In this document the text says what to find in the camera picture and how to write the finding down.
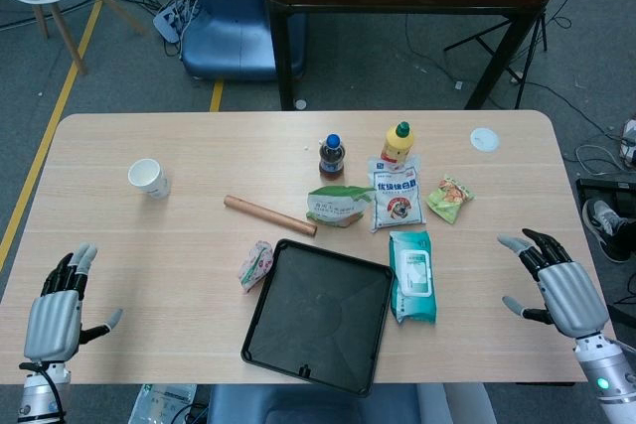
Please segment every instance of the wooden rolling pin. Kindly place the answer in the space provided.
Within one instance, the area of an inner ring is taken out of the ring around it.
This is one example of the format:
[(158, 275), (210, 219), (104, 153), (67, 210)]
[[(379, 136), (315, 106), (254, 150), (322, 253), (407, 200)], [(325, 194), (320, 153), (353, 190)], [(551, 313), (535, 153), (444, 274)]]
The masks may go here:
[(223, 199), (223, 204), (231, 209), (236, 209), (237, 211), (260, 217), (263, 220), (282, 225), (283, 227), (295, 230), (296, 232), (304, 233), (305, 235), (309, 235), (311, 237), (316, 235), (316, 230), (318, 227), (313, 223), (305, 222), (304, 220), (298, 220), (297, 218), (290, 217), (289, 215), (285, 215), (284, 213), (257, 206), (256, 204), (249, 203), (248, 201), (244, 201), (243, 199), (235, 198), (234, 196), (225, 196), (225, 198)]

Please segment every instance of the green snack bag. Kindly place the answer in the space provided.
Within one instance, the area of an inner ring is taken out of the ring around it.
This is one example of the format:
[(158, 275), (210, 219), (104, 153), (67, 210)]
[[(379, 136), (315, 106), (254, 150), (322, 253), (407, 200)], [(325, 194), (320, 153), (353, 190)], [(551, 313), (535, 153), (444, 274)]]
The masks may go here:
[(428, 206), (448, 223), (455, 223), (461, 205), (475, 198), (459, 181), (444, 175), (439, 188), (426, 198)]
[(374, 188), (326, 186), (309, 193), (307, 218), (335, 227), (348, 227), (359, 220), (374, 199)]
[(391, 311), (398, 323), (404, 318), (435, 323), (437, 305), (428, 232), (391, 232), (389, 264), (396, 274)]

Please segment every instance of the blue bottle cap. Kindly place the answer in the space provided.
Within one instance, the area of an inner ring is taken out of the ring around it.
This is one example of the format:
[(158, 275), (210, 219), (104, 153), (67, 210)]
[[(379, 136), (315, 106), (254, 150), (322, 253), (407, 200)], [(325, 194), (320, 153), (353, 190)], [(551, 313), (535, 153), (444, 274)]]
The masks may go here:
[(327, 147), (330, 149), (338, 149), (340, 146), (340, 136), (337, 134), (330, 134), (327, 136)]

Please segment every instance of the robotic hand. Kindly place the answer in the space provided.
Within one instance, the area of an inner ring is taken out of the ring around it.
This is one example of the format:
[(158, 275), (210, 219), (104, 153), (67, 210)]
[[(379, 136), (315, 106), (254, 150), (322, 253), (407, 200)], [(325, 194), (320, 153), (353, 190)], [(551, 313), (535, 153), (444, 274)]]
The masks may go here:
[(101, 326), (81, 329), (81, 306), (88, 271), (97, 255), (94, 245), (83, 243), (75, 253), (65, 256), (49, 274), (39, 298), (33, 302), (23, 362), (20, 369), (32, 371), (24, 384), (18, 422), (64, 423), (64, 404), (68, 403), (71, 372), (66, 361), (80, 345), (112, 331), (121, 309)]
[(523, 233), (541, 252), (522, 238), (497, 238), (519, 256), (537, 282), (546, 308), (526, 308), (512, 297), (503, 297), (504, 304), (520, 317), (555, 325), (574, 338), (576, 359), (609, 422), (636, 423), (636, 374), (622, 349), (634, 350), (603, 335), (609, 315), (583, 267), (550, 235), (527, 228)]

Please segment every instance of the gray carpet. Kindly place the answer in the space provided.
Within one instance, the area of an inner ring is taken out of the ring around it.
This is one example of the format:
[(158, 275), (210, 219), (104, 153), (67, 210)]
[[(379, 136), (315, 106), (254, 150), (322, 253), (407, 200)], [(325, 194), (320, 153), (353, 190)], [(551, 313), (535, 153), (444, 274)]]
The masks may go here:
[[(69, 0), (63, 7), (79, 1)], [(561, 2), (551, 2), (549, 16)], [(151, 18), (143, 10), (124, 6), (150, 27)], [(571, 20), (571, 28), (564, 30), (555, 22), (548, 25), (549, 51), (537, 52), (529, 80), (553, 88), (605, 131), (620, 130), (636, 112), (635, 7), (636, 0), (569, 0), (560, 14)], [(66, 16), (78, 40), (89, 10)], [(0, 24), (30, 15), (28, 6), (0, 0)], [(447, 56), (441, 49), (499, 19), (409, 16), (413, 47), (443, 66), (452, 79), (431, 60), (408, 49), (404, 21), (404, 15), (312, 15), (308, 64), (303, 79), (297, 82), (297, 97), (306, 99), (314, 110), (462, 108), (488, 55), (475, 43)], [(4, 59), (0, 63), (0, 179), (4, 186), (0, 191), (0, 230), (8, 223), (71, 63), (52, 22), (50, 31), (47, 41), (35, 25), (0, 32)], [(495, 45), (499, 35), (489, 35), (489, 42)], [(176, 58), (165, 56), (156, 34), (137, 36), (107, 9), (99, 16), (85, 61), (89, 73), (76, 81), (64, 116), (79, 112), (207, 111), (210, 107), (209, 81), (188, 77)], [(522, 67), (522, 61), (515, 63), (517, 70)], [(463, 81), (462, 89), (454, 88), (456, 80)], [(492, 99), (500, 107), (511, 108), (516, 93), (517, 88), (504, 76)], [(496, 106), (489, 102), (486, 107)], [(544, 88), (529, 85), (522, 107), (550, 117), (566, 157), (571, 158), (574, 147), (583, 140), (598, 135), (579, 113)], [(277, 108), (277, 89), (272, 82), (226, 83), (222, 110)], [(607, 138), (596, 136), (591, 141), (616, 151)], [(578, 177), (589, 177), (578, 164), (566, 163), (566, 167), (572, 185)], [(611, 178), (630, 179), (624, 175)], [(0, 291), (6, 285), (19, 238), (20, 233), (0, 273)], [(605, 297), (608, 302), (615, 301), (625, 295), (626, 281), (636, 271), (634, 259), (613, 264), (604, 259), (593, 237), (588, 239)], [(636, 309), (623, 309), (636, 316)], [(616, 332), (636, 345), (636, 331), (616, 326)], [(487, 389), (498, 420), (504, 424), (606, 422), (584, 384), (488, 384)], [(126, 422), (137, 391), (138, 386), (73, 386), (70, 422)], [(13, 422), (20, 395), (20, 386), (0, 387), (0, 422)]]

